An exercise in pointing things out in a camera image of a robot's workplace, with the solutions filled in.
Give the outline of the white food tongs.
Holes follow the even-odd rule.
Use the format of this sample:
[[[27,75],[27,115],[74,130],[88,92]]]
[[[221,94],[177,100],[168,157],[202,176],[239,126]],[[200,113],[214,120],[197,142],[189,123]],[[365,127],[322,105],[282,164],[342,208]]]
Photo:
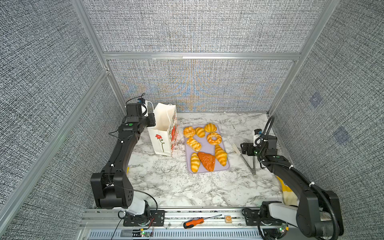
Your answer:
[[[243,160],[243,162],[246,164],[252,175],[256,175],[256,166],[255,166],[255,157],[253,156],[252,161],[250,162],[248,157],[243,155],[240,151],[240,149],[235,145],[232,144],[234,152]]]

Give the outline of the white floral paper bag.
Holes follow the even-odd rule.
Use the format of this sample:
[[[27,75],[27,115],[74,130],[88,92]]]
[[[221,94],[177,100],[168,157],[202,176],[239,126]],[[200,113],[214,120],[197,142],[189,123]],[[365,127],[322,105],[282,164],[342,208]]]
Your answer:
[[[156,125],[148,127],[153,149],[157,155],[171,156],[178,132],[176,105],[158,103],[154,115]]]

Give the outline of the long striped croissant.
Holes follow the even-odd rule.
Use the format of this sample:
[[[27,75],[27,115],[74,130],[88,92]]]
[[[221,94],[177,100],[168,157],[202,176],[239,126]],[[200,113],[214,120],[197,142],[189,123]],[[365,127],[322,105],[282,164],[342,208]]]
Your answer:
[[[226,166],[228,162],[228,154],[219,146],[215,145],[215,158],[222,166]]]

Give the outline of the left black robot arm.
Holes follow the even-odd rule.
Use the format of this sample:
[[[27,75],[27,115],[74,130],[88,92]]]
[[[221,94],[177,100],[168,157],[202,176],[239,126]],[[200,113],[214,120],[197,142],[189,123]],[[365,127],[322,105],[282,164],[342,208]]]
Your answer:
[[[149,204],[135,196],[127,177],[127,167],[141,133],[145,128],[156,125],[155,115],[148,112],[144,98],[127,103],[126,112],[115,131],[117,142],[112,155],[99,173],[92,174],[91,187],[97,208],[123,208],[131,216],[149,217]]]

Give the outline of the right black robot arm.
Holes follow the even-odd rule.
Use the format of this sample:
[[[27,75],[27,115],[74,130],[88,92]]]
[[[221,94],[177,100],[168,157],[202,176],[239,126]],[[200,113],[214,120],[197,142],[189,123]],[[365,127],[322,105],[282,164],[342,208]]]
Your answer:
[[[264,201],[254,219],[261,224],[278,224],[297,227],[308,238],[336,240],[344,234],[344,224],[339,197],[333,191],[325,191],[310,181],[290,161],[278,155],[277,138],[261,135],[257,145],[242,143],[241,156],[247,155],[259,162],[281,179],[297,196],[299,204],[294,207],[279,201]]]

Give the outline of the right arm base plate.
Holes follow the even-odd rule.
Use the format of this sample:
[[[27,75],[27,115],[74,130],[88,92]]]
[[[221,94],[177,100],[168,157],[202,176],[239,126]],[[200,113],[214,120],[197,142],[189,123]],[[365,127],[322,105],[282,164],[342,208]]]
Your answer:
[[[266,210],[255,210],[250,208],[244,208],[242,209],[242,215],[245,218],[245,222],[247,226],[257,226],[258,222],[262,218],[267,218],[268,213]]]

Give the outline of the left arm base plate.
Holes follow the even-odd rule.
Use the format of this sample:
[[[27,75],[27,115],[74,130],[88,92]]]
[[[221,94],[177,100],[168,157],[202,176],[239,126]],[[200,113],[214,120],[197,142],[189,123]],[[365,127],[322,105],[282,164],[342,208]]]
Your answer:
[[[154,227],[163,227],[165,221],[165,211],[164,210],[151,210],[151,213],[140,216],[127,215],[124,218],[123,226],[124,227],[135,227],[135,228],[147,228],[152,221],[151,226]]]

